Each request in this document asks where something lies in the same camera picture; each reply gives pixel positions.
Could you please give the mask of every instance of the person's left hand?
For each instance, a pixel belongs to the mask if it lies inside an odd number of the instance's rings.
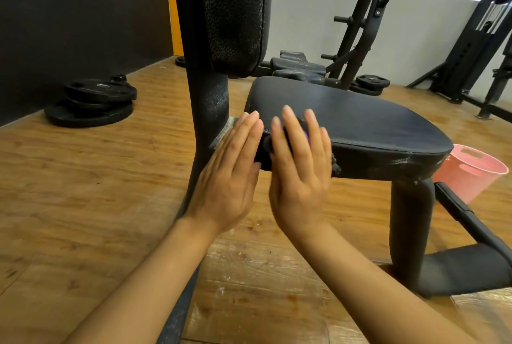
[[[198,221],[212,237],[232,229],[253,205],[261,167],[254,156],[262,134],[258,112],[244,113],[221,139],[199,176],[184,217]]]

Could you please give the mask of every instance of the textured leather backrest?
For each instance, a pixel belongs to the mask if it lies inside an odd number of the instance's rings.
[[[267,49],[270,0],[202,0],[216,72],[248,76]]]

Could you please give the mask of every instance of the person's right hand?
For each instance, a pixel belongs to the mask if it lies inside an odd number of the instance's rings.
[[[309,143],[292,109],[285,105],[283,120],[293,154],[278,117],[272,120],[272,180],[270,205],[280,229],[289,238],[307,237],[323,221],[322,208],[331,181],[331,140],[318,126],[312,110],[304,118]]]

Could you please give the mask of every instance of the wooden floor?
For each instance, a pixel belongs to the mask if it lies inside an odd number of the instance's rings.
[[[41,113],[0,129],[0,342],[58,343],[157,244],[178,210],[194,157],[185,70],[165,60],[129,76],[139,98],[125,121],[51,126]],[[251,80],[231,80],[239,115]],[[422,90],[391,86],[455,143],[512,165],[512,124],[474,118]],[[362,343],[341,304],[279,231],[262,172],[252,212],[208,250],[183,343]],[[472,207],[512,245],[512,176]],[[325,216],[368,257],[388,261],[390,184],[336,179]],[[436,207],[428,251],[471,243]],[[429,301],[484,343],[512,342],[512,291]]]

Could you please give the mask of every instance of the orange wall stripe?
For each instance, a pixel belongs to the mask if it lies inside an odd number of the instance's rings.
[[[183,43],[181,42],[180,21],[176,0],[169,0],[170,30],[173,35],[173,51],[175,56],[183,56]]]

